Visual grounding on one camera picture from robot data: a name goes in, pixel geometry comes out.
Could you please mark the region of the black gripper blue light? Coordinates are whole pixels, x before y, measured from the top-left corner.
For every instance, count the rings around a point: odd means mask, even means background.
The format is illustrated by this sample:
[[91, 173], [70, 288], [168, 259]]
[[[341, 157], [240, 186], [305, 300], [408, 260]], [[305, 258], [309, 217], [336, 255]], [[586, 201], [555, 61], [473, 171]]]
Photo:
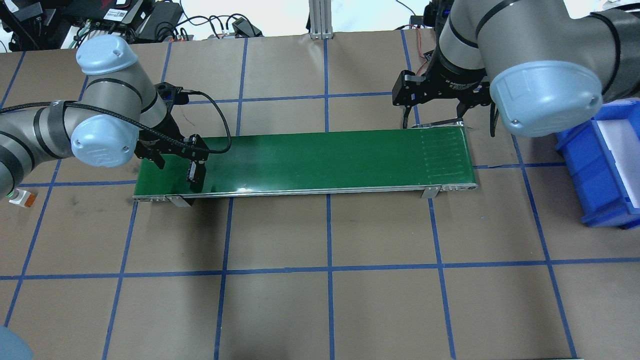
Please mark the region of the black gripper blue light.
[[[183, 142], [185, 139], [185, 136], [180, 132], [179, 126], [170, 112], [166, 114], [158, 125], [152, 127], [152, 129], [172, 138], [174, 141]], [[134, 154], [139, 159], [146, 158], [151, 160], [158, 169], [163, 170], [165, 168], [166, 161], [161, 154], [176, 154], [181, 151], [180, 149], [181, 148], [179, 146], [173, 145], [171, 142], [166, 141], [147, 130], [141, 129], [138, 132], [138, 140], [135, 144]], [[186, 180], [189, 183], [189, 188], [192, 192], [202, 192], [206, 171], [205, 161], [189, 162]]]

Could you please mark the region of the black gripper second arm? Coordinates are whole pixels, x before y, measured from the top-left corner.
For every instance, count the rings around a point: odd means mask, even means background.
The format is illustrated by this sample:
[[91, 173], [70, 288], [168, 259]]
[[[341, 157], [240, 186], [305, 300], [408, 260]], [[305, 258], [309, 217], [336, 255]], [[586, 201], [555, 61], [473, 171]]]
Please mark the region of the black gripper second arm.
[[[422, 102], [457, 99], [459, 102], [455, 113], [460, 121], [464, 120], [470, 108], [487, 106], [493, 101], [490, 98], [489, 82], [485, 80], [487, 73], [483, 68], [464, 69], [444, 60], [431, 60], [423, 76], [425, 82], [422, 83]], [[411, 111], [411, 105], [404, 106], [402, 129], [408, 128]]]

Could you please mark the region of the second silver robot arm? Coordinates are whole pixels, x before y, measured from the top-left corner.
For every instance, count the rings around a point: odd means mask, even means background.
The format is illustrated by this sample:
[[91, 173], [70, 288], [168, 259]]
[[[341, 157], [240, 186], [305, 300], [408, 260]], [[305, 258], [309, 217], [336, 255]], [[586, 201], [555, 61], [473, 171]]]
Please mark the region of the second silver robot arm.
[[515, 136], [543, 137], [639, 94], [639, 2], [572, 18], [562, 0], [442, 0], [424, 69], [403, 70], [391, 91], [403, 117], [418, 104], [458, 100]]

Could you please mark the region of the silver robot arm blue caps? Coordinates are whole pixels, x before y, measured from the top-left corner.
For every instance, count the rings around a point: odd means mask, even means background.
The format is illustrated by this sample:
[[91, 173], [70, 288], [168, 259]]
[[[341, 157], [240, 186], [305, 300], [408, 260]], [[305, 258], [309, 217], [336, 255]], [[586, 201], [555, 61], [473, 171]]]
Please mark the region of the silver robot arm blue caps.
[[163, 168], [164, 154], [206, 159], [204, 143], [181, 134], [172, 117], [173, 88], [154, 85], [124, 39], [113, 34], [88, 39], [75, 58], [87, 75], [80, 101], [2, 110], [3, 196], [37, 166], [53, 160], [74, 157], [92, 167], [119, 167], [137, 157]]

